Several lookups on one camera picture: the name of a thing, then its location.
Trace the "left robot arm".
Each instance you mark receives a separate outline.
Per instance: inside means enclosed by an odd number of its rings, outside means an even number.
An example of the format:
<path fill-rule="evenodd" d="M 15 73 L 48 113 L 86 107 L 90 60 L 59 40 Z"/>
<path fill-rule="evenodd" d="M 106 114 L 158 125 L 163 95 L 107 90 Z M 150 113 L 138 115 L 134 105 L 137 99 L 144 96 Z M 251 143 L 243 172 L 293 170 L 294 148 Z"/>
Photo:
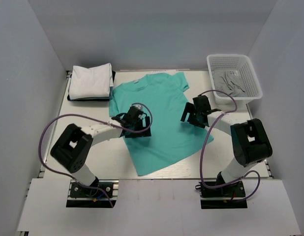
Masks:
<path fill-rule="evenodd" d="M 98 192 L 99 180 L 86 165 L 91 147 L 124 138 L 137 175 L 145 176 L 173 165 L 200 150 L 207 131 L 187 122 L 165 121 L 152 125 L 151 112 L 132 105 L 107 122 L 79 127 L 69 124 L 51 149 L 51 156 L 76 180 L 87 196 Z"/>

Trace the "teal t-shirt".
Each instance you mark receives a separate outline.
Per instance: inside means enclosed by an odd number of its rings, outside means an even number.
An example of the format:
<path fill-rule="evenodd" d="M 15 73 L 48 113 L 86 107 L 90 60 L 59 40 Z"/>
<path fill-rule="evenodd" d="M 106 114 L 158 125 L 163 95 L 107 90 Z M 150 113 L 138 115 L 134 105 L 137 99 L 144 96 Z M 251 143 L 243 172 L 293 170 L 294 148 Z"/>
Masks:
<path fill-rule="evenodd" d="M 157 73 L 122 83 L 112 91 L 109 115 L 126 113 L 133 103 L 143 103 L 152 113 L 151 136 L 126 138 L 137 175 L 145 176 L 198 152 L 204 140 L 213 141 L 206 129 L 181 122 L 189 89 L 184 73 Z"/>

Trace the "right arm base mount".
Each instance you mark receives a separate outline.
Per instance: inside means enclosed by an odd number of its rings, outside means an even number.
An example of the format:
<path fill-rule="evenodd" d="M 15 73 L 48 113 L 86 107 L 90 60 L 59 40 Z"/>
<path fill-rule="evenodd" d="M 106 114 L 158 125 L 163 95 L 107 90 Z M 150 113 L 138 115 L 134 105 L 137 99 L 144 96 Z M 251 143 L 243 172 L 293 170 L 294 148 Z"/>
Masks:
<path fill-rule="evenodd" d="M 247 208 L 243 182 L 223 187 L 209 189 L 202 182 L 195 185 L 195 190 L 200 192 L 201 209 L 245 209 Z"/>

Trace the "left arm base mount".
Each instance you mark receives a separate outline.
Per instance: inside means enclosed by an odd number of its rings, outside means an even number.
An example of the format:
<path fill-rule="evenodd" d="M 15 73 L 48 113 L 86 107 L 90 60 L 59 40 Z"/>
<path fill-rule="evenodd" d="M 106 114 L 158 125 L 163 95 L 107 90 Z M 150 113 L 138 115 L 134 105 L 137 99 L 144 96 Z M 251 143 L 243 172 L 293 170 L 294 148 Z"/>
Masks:
<path fill-rule="evenodd" d="M 117 201 L 119 181 L 100 180 L 97 188 L 103 189 L 106 195 L 96 189 L 82 187 L 76 181 L 71 181 L 66 201 L 67 208 L 111 208 Z"/>

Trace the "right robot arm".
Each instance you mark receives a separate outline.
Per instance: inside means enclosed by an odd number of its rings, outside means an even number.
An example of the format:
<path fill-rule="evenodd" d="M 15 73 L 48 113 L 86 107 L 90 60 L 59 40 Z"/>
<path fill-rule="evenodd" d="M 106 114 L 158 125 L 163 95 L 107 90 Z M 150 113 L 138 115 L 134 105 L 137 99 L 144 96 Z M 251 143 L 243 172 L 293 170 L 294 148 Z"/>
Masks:
<path fill-rule="evenodd" d="M 133 104 L 122 116 L 122 125 L 129 129 L 122 135 L 140 176 L 172 165 L 199 150 L 203 158 L 213 128 L 231 136 L 234 154 L 213 186 L 222 196 L 230 195 L 235 183 L 273 153 L 261 120 L 254 118 L 243 123 L 230 120 L 227 115 L 231 112 L 212 109 L 203 93 L 194 97 L 193 103 L 187 102 L 182 113 L 167 115 L 161 111 L 161 118 L 157 119 L 153 119 L 151 113 L 145 114 L 142 107 L 143 104 Z"/>

